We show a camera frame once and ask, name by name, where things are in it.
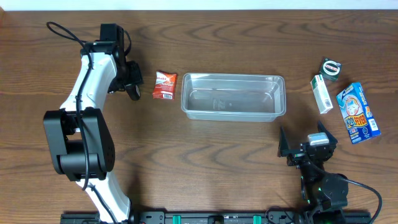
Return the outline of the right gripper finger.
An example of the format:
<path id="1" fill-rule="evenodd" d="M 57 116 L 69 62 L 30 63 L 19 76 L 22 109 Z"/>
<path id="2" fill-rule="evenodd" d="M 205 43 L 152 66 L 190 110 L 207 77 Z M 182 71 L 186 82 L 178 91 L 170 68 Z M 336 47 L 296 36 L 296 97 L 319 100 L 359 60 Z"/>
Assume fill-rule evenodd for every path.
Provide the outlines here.
<path id="1" fill-rule="evenodd" d="M 287 140 L 283 127 L 280 127 L 278 156 L 287 156 L 289 153 L 289 142 Z"/>
<path id="2" fill-rule="evenodd" d="M 319 133 L 326 134 L 330 144 L 336 144 L 336 138 L 327 130 L 327 128 L 322 124 L 321 121 L 318 121 L 317 128 Z"/>

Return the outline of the black bottle white cap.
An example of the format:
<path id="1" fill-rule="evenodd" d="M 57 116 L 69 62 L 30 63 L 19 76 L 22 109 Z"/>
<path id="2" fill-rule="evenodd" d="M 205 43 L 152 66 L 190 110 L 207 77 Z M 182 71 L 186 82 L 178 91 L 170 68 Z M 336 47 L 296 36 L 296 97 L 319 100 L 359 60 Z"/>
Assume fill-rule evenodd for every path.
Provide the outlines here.
<path id="1" fill-rule="evenodd" d="M 141 93 L 138 85 L 133 85 L 133 84 L 126 85 L 125 90 L 131 100 L 137 101 L 141 98 Z"/>

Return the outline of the blue Kool Fever box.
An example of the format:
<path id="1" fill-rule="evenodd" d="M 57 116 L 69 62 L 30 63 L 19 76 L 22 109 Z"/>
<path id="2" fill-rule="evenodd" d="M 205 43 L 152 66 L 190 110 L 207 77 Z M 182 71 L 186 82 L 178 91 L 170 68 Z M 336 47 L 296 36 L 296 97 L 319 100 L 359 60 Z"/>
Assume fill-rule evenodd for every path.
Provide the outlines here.
<path id="1" fill-rule="evenodd" d="M 360 82 L 350 84 L 336 100 L 352 144 L 381 135 Z"/>

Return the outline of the red snack packet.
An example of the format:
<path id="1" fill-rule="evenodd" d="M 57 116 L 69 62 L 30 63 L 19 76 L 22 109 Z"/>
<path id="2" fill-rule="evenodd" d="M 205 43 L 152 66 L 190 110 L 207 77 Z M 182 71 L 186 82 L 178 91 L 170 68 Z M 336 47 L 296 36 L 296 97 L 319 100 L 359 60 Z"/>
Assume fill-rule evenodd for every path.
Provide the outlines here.
<path id="1" fill-rule="evenodd" d="M 173 100 L 176 83 L 176 73 L 156 72 L 156 81 L 152 97 L 163 100 Z"/>

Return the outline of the dark green round-label box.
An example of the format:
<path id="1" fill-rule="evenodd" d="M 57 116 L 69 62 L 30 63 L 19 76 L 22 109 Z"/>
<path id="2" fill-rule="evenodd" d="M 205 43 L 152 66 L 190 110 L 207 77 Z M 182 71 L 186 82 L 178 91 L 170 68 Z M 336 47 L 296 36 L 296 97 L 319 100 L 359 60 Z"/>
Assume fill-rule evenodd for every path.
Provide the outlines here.
<path id="1" fill-rule="evenodd" d="M 320 65 L 319 72 L 323 78 L 335 82 L 341 73 L 341 69 L 342 64 L 325 57 Z"/>

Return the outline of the clear plastic container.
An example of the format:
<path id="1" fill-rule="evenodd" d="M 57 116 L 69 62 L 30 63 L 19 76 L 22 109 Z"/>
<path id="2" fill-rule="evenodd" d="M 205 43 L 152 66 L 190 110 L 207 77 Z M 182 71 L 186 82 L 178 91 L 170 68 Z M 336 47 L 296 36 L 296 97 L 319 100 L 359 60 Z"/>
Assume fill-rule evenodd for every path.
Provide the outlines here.
<path id="1" fill-rule="evenodd" d="M 279 75 L 186 73 L 181 109 L 196 120 L 273 122 L 286 112 L 285 80 Z"/>

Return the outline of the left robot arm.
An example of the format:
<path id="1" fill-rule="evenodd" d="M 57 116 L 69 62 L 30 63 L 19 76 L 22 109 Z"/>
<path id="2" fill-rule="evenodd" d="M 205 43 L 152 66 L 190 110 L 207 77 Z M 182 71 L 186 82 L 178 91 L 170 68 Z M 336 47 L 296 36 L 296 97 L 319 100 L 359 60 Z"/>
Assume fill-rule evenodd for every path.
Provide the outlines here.
<path id="1" fill-rule="evenodd" d="M 139 66 L 128 62 L 126 54 L 122 42 L 86 43 L 70 96 L 44 115 L 54 169 L 89 195 L 99 211 L 97 223 L 138 221 L 113 172 L 115 148 L 102 113 L 108 93 L 126 91 L 134 101 L 141 97 Z"/>

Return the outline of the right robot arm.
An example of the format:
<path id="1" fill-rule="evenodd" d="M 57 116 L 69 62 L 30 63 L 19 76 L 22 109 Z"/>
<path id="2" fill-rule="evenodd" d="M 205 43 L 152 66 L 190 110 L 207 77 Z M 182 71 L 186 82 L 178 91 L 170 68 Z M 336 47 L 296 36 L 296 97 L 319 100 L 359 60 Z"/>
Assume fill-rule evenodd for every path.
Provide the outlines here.
<path id="1" fill-rule="evenodd" d="M 301 173 L 301 194 L 308 205 L 293 217 L 294 223 L 333 223 L 343 221 L 342 208 L 347 206 L 348 184 L 340 174 L 325 171 L 338 140 L 318 122 L 318 132 L 307 136 L 307 142 L 293 149 L 285 131 L 280 129 L 278 157 Z"/>

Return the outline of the white green medicine box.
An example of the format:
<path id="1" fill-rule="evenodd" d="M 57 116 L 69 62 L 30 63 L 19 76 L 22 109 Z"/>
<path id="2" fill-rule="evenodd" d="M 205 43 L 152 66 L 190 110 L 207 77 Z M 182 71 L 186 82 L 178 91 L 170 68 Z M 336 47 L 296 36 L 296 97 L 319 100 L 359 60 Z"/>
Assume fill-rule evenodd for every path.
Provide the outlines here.
<path id="1" fill-rule="evenodd" d="M 333 105 L 322 75 L 315 75 L 310 82 L 320 114 L 329 112 Z"/>

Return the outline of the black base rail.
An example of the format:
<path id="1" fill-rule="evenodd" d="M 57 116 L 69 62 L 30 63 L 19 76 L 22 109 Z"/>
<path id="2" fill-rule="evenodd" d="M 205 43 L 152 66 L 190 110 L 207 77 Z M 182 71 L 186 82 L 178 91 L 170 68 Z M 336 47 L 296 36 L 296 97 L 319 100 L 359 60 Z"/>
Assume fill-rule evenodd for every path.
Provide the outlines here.
<path id="1" fill-rule="evenodd" d="M 295 212 L 269 210 L 264 213 L 165 213 L 142 212 L 121 223 L 141 224 L 266 224 L 266 223 L 369 223 L 368 212 L 335 212 L 316 213 L 305 216 Z"/>

